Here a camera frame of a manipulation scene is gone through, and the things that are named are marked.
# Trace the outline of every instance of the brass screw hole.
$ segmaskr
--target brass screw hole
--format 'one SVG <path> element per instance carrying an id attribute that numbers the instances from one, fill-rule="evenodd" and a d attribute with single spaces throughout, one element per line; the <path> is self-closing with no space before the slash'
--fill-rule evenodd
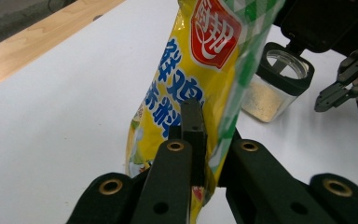
<path id="1" fill-rule="evenodd" d="M 163 215 L 166 214 L 168 210 L 170 210 L 170 207 L 167 203 L 156 203 L 153 206 L 153 210 L 156 214 Z"/>
<path id="2" fill-rule="evenodd" d="M 251 142 L 243 142 L 241 147 L 243 150 L 250 151 L 250 152 L 258 150 L 258 146 Z"/>
<path id="3" fill-rule="evenodd" d="M 171 142 L 167 145 L 167 148 L 170 150 L 170 151 L 180 151 L 182 150 L 183 148 L 185 148 L 185 145 L 183 145 L 182 143 L 180 142 Z"/>
<path id="4" fill-rule="evenodd" d="M 99 190 L 100 190 L 100 193 L 103 195 L 112 195 L 112 194 L 119 192 L 122 187 L 123 187 L 123 182 L 121 182 L 121 180 L 110 179 L 110 180 L 105 180 L 100 185 Z"/>
<path id="5" fill-rule="evenodd" d="M 341 197 L 351 197 L 353 194 L 350 187 L 335 179 L 324 179 L 324 187 L 328 191 Z"/>
<path id="6" fill-rule="evenodd" d="M 308 208 L 302 203 L 293 202 L 290 204 L 290 207 L 297 214 L 306 215 L 308 213 Z"/>

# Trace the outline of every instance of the wooden edge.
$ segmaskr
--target wooden edge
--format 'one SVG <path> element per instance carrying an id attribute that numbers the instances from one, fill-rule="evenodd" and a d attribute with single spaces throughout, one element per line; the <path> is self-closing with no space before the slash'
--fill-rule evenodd
<path id="1" fill-rule="evenodd" d="M 124 0 L 77 0 L 0 43 L 0 82 Z"/>

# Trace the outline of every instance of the yellow plastic bag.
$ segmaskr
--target yellow plastic bag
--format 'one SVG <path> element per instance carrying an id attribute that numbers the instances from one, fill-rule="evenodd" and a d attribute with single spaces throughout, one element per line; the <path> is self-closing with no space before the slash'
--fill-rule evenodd
<path id="1" fill-rule="evenodd" d="M 206 187 L 193 188 L 191 222 L 209 200 L 235 130 L 243 91 L 255 72 L 283 0 L 178 0 L 179 12 L 152 84 L 136 112 L 127 144 L 127 171 L 153 163 L 180 104 L 196 97 L 207 140 Z"/>

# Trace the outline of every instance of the white surface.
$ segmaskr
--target white surface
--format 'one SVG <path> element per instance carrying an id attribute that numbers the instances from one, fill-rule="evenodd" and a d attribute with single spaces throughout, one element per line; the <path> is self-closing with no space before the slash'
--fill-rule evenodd
<path id="1" fill-rule="evenodd" d="M 94 178 L 124 171 L 130 121 L 176 12 L 175 0 L 127 0 L 0 84 L 0 223 L 63 223 Z M 237 126 L 295 178 L 330 172 L 358 184 L 354 102 L 313 111 L 342 57 L 303 56 L 317 70 L 311 88 L 273 123 L 241 113 Z M 199 223 L 235 223 L 223 190 Z"/>

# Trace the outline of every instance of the green checkered pattern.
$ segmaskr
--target green checkered pattern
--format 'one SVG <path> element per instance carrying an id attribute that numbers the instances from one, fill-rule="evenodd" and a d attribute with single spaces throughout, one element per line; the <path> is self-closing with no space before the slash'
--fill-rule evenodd
<path id="1" fill-rule="evenodd" d="M 226 0 L 224 2 L 241 20 L 244 27 L 239 41 L 240 58 L 235 64 L 235 83 L 219 125 L 219 142 L 209 160 L 209 166 L 214 174 L 227 155 L 244 90 L 257 70 L 269 28 L 283 6 L 284 0 Z"/>

